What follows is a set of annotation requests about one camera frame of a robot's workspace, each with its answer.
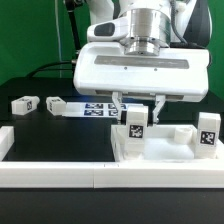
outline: white box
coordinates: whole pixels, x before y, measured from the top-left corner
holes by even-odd
[[[54,115],[62,115],[66,110],[66,102],[60,97],[48,97],[47,109]]]
[[[24,96],[11,102],[12,114],[25,115],[37,109],[40,99],[37,96]]]

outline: square tag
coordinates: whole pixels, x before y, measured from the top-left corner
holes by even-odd
[[[103,110],[85,110],[84,116],[103,116]]]
[[[117,110],[109,110],[109,116],[111,116],[111,117],[115,117],[115,116],[117,116],[117,115],[118,115]]]
[[[143,138],[143,126],[130,125],[129,138]]]
[[[215,132],[202,131],[200,143],[203,145],[215,145]]]
[[[127,108],[126,108],[126,105],[125,105],[124,103],[121,104],[121,108],[124,109],[124,110],[127,109]],[[113,103],[109,103],[109,104],[108,104],[108,109],[109,109],[109,110],[116,110],[116,107],[115,107],[115,105],[114,105]]]
[[[32,109],[32,101],[27,102],[27,110]]]
[[[87,103],[85,106],[86,109],[103,109],[102,103]]]

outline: white platform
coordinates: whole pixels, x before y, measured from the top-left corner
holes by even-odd
[[[175,128],[193,129],[192,141],[189,144],[178,144],[174,141]],[[116,162],[130,162],[124,159],[124,143],[126,126],[113,125],[111,131],[111,142]],[[193,162],[197,129],[192,125],[157,125],[148,127],[146,131],[144,156],[138,160],[141,162]],[[224,159],[224,144],[218,140],[216,146],[216,159]]]
[[[151,151],[153,153],[149,150],[145,160],[122,161],[117,151],[115,157],[120,158],[119,162],[0,162],[0,187],[224,188],[224,146],[220,141],[216,159],[193,159],[191,145],[182,148],[180,153],[176,147],[165,147],[169,141],[159,140],[161,133],[171,138],[174,127],[163,127],[163,132],[157,127],[150,132],[155,141],[149,146],[156,146],[158,150]],[[112,138],[119,128],[122,126],[112,127]],[[115,138],[113,147],[116,144],[119,148],[122,138]]]

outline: black cable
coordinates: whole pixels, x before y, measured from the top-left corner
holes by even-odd
[[[64,0],[64,4],[66,6],[71,28],[72,28],[72,36],[73,36],[74,46],[76,49],[76,58],[78,58],[79,51],[81,50],[81,45],[79,41],[78,28],[76,24],[74,11],[76,6],[81,6],[82,4],[80,2],[79,5],[76,5],[73,0]]]
[[[175,21],[176,21],[176,0],[171,0],[170,5],[171,5],[171,26],[172,26],[173,32],[182,43],[187,43],[187,41],[178,33],[176,25],[175,25]]]
[[[44,70],[45,68],[52,67],[52,66],[55,66],[55,65],[66,65],[66,64],[71,64],[72,65],[72,61],[60,61],[60,62],[53,62],[53,63],[49,63],[49,64],[46,64],[46,65],[42,65],[39,68],[35,69],[34,71],[28,73],[26,75],[26,77],[27,78],[32,78],[37,72],[39,72],[41,70]]]
[[[72,35],[73,35],[73,41],[74,41],[74,45],[75,45],[75,49],[76,49],[76,55],[78,55],[79,51],[81,50],[81,45],[80,45],[80,41],[79,41],[76,19],[75,19],[74,12],[68,12],[68,15],[69,15],[69,20],[70,20],[71,27],[72,27]]]

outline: black table surface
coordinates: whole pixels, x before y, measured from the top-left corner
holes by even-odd
[[[11,101],[39,96],[36,111],[11,114]],[[0,86],[0,127],[15,127],[7,161],[114,161],[110,127],[115,119],[66,118],[46,109],[46,97],[66,102],[111,102],[110,97],[81,96],[72,79],[14,78]],[[153,102],[124,99],[126,103]],[[194,124],[199,112],[221,114],[224,102],[209,92],[200,103],[166,103],[160,124]],[[220,139],[224,140],[223,122]],[[0,189],[4,223],[223,223],[223,189]]]

